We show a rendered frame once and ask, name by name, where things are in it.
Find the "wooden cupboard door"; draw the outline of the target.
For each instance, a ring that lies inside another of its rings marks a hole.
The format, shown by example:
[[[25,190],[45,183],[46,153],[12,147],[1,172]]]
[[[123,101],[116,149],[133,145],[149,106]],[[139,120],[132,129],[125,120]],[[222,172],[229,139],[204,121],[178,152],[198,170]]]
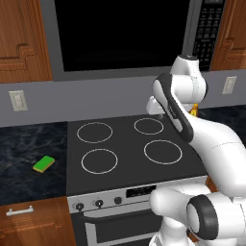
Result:
[[[226,0],[210,71],[246,69],[246,0]]]
[[[0,84],[52,80],[40,0],[0,0]]]

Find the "white wall outlet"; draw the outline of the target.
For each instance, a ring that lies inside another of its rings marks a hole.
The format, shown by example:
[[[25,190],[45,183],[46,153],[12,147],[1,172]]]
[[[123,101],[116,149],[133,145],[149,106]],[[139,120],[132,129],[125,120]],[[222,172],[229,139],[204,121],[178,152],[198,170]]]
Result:
[[[236,82],[236,76],[227,77],[223,87],[223,94],[232,94],[234,91],[234,85]]]
[[[26,111],[28,109],[23,90],[10,91],[9,94],[14,111]]]

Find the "grey microwave oven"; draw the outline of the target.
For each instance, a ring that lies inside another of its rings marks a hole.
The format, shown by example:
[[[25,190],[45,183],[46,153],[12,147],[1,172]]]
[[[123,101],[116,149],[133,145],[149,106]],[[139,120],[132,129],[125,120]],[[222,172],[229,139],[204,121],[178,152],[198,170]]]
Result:
[[[40,0],[56,82],[208,71],[227,0]]]

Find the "green and yellow sponge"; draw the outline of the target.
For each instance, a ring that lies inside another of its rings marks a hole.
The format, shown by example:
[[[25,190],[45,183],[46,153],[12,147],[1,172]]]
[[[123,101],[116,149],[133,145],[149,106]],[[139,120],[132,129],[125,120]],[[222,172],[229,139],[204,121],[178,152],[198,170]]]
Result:
[[[48,169],[55,162],[54,158],[49,156],[44,156],[41,160],[39,160],[34,166],[33,169],[39,173],[43,173],[46,169]]]

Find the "black hob stove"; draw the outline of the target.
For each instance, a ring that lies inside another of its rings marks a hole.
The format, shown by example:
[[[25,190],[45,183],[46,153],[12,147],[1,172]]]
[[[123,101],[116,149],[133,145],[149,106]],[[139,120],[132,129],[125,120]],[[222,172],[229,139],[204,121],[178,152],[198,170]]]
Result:
[[[207,171],[167,117],[123,116],[70,122],[66,196],[70,215],[103,217],[149,209],[152,190],[204,184]],[[122,204],[114,203],[115,197]],[[103,200],[101,208],[95,201]],[[78,203],[84,209],[78,211]]]

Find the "oven door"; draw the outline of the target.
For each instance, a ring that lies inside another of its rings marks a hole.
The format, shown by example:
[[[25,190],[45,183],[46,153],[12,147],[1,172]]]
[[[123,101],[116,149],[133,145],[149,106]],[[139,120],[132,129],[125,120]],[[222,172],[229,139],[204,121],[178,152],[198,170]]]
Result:
[[[77,246],[149,246],[162,220],[152,213],[92,224],[83,216],[82,212],[71,215]]]

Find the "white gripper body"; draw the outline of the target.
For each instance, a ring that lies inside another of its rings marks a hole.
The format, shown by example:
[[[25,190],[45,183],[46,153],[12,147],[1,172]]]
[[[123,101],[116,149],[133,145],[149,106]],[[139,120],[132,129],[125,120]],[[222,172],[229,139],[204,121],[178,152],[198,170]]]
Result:
[[[164,114],[164,110],[154,96],[149,98],[146,110],[150,115]]]

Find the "wooden base cabinet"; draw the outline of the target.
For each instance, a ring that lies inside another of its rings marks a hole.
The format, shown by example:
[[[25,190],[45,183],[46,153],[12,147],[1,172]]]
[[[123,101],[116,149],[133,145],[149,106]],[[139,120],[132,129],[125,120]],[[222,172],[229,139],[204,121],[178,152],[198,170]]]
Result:
[[[217,189],[215,183],[213,182],[213,180],[211,179],[211,177],[207,177],[206,186],[209,188],[209,190],[211,192],[218,192],[218,189]]]

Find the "wooden drawer front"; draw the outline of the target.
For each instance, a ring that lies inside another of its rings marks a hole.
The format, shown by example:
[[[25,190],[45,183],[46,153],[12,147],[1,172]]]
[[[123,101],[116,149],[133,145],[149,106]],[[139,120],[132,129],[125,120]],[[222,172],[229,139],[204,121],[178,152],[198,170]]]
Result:
[[[6,215],[29,206],[34,212]],[[0,246],[77,246],[66,197],[0,206]]]

